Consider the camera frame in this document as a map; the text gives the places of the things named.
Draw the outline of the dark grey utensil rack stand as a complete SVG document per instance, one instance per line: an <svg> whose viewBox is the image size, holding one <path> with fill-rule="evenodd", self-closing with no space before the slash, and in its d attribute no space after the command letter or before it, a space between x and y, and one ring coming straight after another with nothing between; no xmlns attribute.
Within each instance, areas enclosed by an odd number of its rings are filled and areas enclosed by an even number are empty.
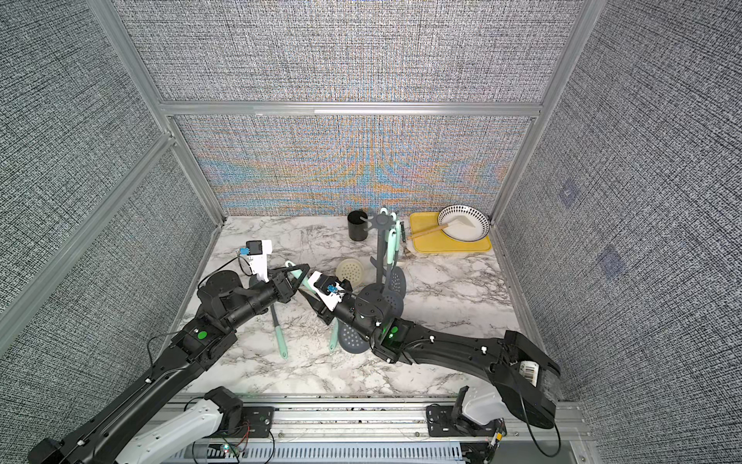
<svg viewBox="0 0 742 464"><path fill-rule="evenodd" d="M375 224L374 218L378 215L374 215L372 218L368 219L368 230L371 229L377 229L377 226ZM386 283L386 270L388 270L388 264L386 264L386 259L384 256L380 255L378 253L378 242L377 242L377 253L375 257L372 257L370 259L372 266L376 270L376 280L371 286L369 286L369 289L371 291L371 303L376 305L376 307L379 308L379 311L384 316L389 317L398 317L393 316L390 311L390 305L386 302L383 291L385 289L385 283Z"/></svg>

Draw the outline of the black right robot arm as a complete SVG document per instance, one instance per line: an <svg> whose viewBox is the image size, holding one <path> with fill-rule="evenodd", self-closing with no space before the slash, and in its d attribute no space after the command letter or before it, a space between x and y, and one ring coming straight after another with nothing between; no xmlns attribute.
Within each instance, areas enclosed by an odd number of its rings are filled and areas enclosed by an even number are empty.
<svg viewBox="0 0 742 464"><path fill-rule="evenodd" d="M386 363L438 365L482 379L498 391L504 407L527 425L551 429L556 400L545 392L544 376L560 376L560 367L524 334L506 331L503 338L467 338L436 332L400 316L404 299L376 284L355 296L342 292L303 292L324 322L337 319L368 342Z"/></svg>

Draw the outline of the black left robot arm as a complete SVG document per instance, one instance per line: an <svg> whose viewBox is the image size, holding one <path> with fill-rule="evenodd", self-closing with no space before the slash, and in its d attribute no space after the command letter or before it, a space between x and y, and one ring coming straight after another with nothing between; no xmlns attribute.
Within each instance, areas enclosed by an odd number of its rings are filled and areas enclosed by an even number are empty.
<svg viewBox="0 0 742 464"><path fill-rule="evenodd" d="M276 303L286 304L309 273L306 264L270 270L243 287L240 276L220 270L199 287L196 316L174 334L150 367L100 413L63 439L36 444L31 463L160 463L187 443L217 432L233 433L242 421L237 396L224 388L150 432L142 429L181 389L209 370L237 340L237 330Z"/></svg>

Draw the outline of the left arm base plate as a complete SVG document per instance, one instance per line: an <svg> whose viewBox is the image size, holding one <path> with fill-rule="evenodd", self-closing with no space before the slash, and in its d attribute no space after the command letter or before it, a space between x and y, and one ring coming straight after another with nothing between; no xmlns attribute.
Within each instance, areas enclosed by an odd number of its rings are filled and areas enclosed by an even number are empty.
<svg viewBox="0 0 742 464"><path fill-rule="evenodd" d="M276 410L271 406L245 406L237 428L229 434L230 438L247 440L270 437Z"/></svg>

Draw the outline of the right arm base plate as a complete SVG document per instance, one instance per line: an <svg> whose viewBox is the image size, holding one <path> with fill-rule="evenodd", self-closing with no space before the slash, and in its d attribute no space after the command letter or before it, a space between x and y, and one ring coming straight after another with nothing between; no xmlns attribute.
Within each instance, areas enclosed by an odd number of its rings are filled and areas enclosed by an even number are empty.
<svg viewBox="0 0 742 464"><path fill-rule="evenodd" d="M462 413L454 413L453 406L431 404L426 407L426 425L428 435L434 438L451 437L487 437L493 438L496 434L507 435L505 422L495 419L487 425L479 425L466 418Z"/></svg>

